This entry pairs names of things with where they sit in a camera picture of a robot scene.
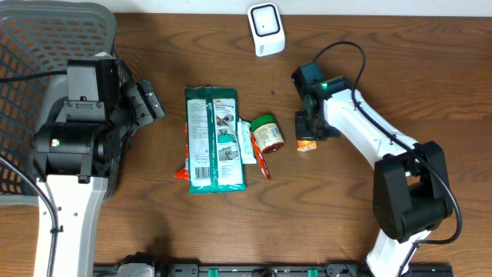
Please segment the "red snack packet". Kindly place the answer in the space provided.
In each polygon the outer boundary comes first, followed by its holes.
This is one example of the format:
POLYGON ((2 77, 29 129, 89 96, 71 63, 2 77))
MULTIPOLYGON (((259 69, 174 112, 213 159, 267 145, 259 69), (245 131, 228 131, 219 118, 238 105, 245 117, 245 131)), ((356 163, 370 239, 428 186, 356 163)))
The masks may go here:
POLYGON ((184 125, 184 134, 186 138, 186 143, 185 143, 185 161, 184 161, 184 167, 179 169, 175 174, 174 177, 177 179, 183 179, 188 181, 189 180, 189 146, 188 146, 188 124, 184 125))

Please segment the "green snack packet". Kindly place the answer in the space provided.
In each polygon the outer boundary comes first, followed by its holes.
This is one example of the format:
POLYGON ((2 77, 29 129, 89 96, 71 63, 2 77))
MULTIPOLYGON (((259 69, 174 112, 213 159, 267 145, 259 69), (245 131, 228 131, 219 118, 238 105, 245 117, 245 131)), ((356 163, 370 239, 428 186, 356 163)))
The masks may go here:
POLYGON ((244 191, 237 90, 204 86, 187 88, 185 108, 189 193, 244 191))

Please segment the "pale green wipes packet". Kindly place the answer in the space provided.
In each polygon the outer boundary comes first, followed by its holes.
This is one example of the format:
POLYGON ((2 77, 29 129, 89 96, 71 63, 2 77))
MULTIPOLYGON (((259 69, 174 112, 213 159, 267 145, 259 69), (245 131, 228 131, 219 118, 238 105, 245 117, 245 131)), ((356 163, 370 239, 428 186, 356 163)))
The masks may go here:
POLYGON ((239 119, 238 137, 241 150, 241 159, 244 165, 253 165, 257 163, 254 155, 253 144, 251 140, 251 123, 239 119))

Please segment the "small orange carton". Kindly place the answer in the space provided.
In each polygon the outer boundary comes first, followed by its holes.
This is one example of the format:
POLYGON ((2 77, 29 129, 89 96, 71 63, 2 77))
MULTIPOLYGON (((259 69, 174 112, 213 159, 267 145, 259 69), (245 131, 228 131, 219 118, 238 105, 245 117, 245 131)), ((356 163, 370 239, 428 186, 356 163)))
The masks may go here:
POLYGON ((311 150, 315 150, 316 148, 317 148, 316 141, 297 140, 297 150, 299 152, 308 152, 311 150))

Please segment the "green lid jar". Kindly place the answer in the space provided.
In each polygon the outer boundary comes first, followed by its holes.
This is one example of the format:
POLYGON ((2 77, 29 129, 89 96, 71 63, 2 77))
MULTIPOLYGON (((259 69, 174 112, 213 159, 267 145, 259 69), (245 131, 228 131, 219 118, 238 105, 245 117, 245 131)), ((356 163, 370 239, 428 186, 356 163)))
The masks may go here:
POLYGON ((251 130, 263 154, 276 152, 284 146, 284 139, 272 114, 257 117, 251 123, 251 130))

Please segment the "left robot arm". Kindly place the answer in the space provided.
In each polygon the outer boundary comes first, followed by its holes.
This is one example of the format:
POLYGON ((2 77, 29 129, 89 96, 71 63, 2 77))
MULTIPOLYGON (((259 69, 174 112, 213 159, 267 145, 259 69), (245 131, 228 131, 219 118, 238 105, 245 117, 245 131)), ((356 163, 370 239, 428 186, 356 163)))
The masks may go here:
POLYGON ((151 83, 133 82, 106 52, 68 61, 48 90, 51 110, 35 133, 39 208, 36 276, 90 276, 101 205, 118 185, 138 128, 165 116, 151 83))

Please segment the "red Nescafe stick sachet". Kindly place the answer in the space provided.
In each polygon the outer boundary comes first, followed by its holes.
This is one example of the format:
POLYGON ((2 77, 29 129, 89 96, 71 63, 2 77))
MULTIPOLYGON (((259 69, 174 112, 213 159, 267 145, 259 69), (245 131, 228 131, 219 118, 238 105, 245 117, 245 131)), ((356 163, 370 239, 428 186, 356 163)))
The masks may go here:
POLYGON ((253 149, 254 149, 255 157, 257 159, 257 163, 259 164, 264 177, 267 180, 270 180, 271 179, 271 175, 270 175, 270 172, 268 170, 268 166, 267 166, 267 164, 266 164, 266 162, 264 160, 263 154, 262 154, 261 150, 258 147, 258 144, 256 142, 256 139, 254 138, 253 132, 250 132, 250 134, 251 134, 252 146, 253 146, 253 149))

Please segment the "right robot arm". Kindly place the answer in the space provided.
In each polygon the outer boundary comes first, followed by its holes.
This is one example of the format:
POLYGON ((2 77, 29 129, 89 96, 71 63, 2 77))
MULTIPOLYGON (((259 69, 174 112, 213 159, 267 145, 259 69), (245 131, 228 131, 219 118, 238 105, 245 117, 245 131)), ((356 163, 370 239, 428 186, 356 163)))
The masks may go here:
POLYGON ((328 275, 451 276, 449 266, 410 260, 454 210, 443 149, 419 143, 389 124, 343 76, 327 79, 311 62, 291 75, 302 101, 298 141, 343 135, 374 170, 372 209, 380 231, 361 265, 329 265, 328 275))

